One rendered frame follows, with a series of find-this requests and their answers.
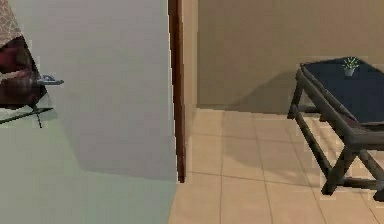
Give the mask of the small potted green plant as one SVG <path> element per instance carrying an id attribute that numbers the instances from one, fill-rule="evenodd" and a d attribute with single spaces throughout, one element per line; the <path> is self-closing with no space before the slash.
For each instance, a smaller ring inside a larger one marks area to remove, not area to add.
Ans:
<path id="1" fill-rule="evenodd" d="M 356 68 L 359 67 L 359 60 L 356 57 L 348 57 L 344 60 L 343 68 L 346 76 L 351 77 Z"/>

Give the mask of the brown wooden door frame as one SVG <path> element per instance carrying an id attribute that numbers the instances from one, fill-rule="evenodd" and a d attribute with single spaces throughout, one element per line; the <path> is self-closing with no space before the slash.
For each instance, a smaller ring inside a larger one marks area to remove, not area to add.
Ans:
<path id="1" fill-rule="evenodd" d="M 186 180 L 182 0 L 168 0 L 178 182 Z"/>

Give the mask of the patterned beige cloth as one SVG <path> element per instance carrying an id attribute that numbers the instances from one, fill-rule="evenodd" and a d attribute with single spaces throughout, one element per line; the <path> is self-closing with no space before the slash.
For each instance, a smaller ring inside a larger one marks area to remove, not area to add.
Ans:
<path id="1" fill-rule="evenodd" d="M 8 0 L 0 0 L 0 47 L 20 35 L 21 30 Z"/>

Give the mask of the dark grey glass-top table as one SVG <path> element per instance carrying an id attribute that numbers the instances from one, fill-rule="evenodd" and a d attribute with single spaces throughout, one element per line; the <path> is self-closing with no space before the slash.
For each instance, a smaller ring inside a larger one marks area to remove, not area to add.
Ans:
<path id="1" fill-rule="evenodd" d="M 337 187 L 371 189 L 384 202 L 384 168 L 370 155 L 384 152 L 384 71 L 359 60 L 349 77 L 344 58 L 302 63 L 287 117 L 299 126 L 326 182 L 324 195 Z M 331 164 L 303 118 L 315 113 L 327 122 L 344 144 Z"/>

